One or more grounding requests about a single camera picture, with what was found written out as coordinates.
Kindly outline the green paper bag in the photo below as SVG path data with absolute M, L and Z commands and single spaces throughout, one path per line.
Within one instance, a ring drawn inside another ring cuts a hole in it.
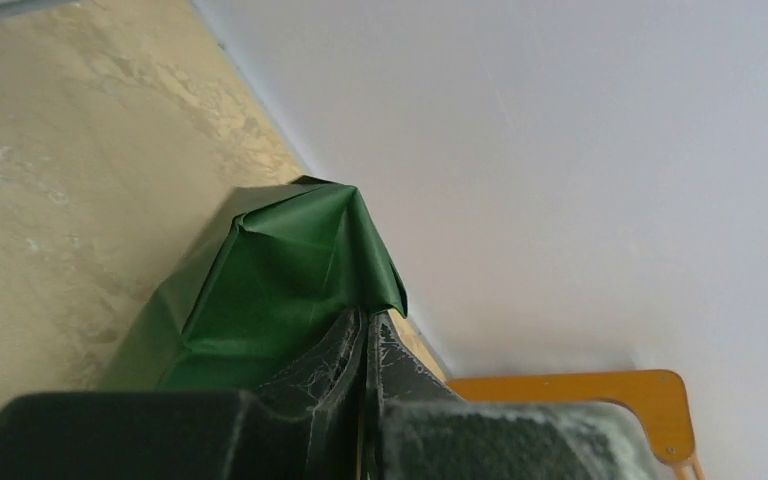
M 408 311 L 360 190 L 305 176 L 237 188 L 153 292 L 99 386 L 252 390 L 353 308 Z

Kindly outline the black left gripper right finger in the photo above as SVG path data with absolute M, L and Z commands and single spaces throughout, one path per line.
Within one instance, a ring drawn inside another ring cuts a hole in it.
M 368 479 L 655 479 L 639 422 L 603 402 L 472 403 L 438 379 L 386 313 L 370 317 Z

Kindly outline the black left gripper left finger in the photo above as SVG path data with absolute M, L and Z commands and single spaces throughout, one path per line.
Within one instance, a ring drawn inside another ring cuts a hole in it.
M 0 411 L 0 479 L 352 479 L 366 318 L 252 391 L 62 392 Z

